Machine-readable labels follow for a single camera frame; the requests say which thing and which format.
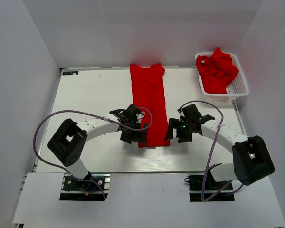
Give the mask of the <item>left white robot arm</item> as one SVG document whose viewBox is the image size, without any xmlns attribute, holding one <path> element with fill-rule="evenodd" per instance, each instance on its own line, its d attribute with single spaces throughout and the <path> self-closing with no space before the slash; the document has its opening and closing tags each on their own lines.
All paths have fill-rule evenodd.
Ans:
<svg viewBox="0 0 285 228">
<path fill-rule="evenodd" d="M 71 110 L 72 113 L 85 114 L 92 120 L 75 122 L 66 119 L 49 140 L 47 147 L 75 177 L 75 185 L 82 190 L 91 184 L 90 172 L 80 159 L 85 144 L 102 135 L 120 131 L 120 140 L 131 144 L 147 143 L 148 128 L 152 125 L 152 114 L 144 107 L 131 104 L 127 109 L 116 109 L 107 115 L 98 116 Z"/>
</svg>

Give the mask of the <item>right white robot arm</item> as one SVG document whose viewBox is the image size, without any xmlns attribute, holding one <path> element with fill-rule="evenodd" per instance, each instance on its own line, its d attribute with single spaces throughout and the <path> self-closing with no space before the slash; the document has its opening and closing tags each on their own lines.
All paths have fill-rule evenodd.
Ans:
<svg viewBox="0 0 285 228">
<path fill-rule="evenodd" d="M 208 188 L 217 189 L 223 181 L 239 181 L 249 186 L 275 172 L 265 141 L 260 136 L 248 137 L 236 133 L 216 122 L 213 116 L 202 115 L 195 104 L 183 105 L 178 112 L 178 119 L 168 120 L 167 140 L 177 137 L 178 143 L 189 143 L 193 134 L 198 133 L 232 154 L 232 163 L 210 168 L 210 174 L 205 177 Z"/>
</svg>

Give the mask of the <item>red t shirt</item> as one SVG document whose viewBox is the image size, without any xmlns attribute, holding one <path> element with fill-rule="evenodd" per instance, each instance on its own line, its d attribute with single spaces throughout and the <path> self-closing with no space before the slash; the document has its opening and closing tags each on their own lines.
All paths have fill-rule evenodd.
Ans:
<svg viewBox="0 0 285 228">
<path fill-rule="evenodd" d="M 141 128 L 152 121 L 147 129 L 146 144 L 138 143 L 140 148 L 170 146 L 170 141 L 165 139 L 168 119 L 163 84 L 164 73 L 165 69 L 161 63 L 151 67 L 130 64 L 133 104 L 149 110 L 141 121 Z"/>
</svg>

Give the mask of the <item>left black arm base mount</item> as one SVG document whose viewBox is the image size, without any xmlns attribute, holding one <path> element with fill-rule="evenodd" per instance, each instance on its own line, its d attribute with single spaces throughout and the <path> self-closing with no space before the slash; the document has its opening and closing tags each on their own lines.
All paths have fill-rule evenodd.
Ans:
<svg viewBox="0 0 285 228">
<path fill-rule="evenodd" d="M 105 197 L 109 193 L 110 174 L 93 174 L 91 179 L 102 188 Z M 69 175 L 63 177 L 60 201 L 105 201 L 100 189 L 90 182 L 76 181 Z"/>
</svg>

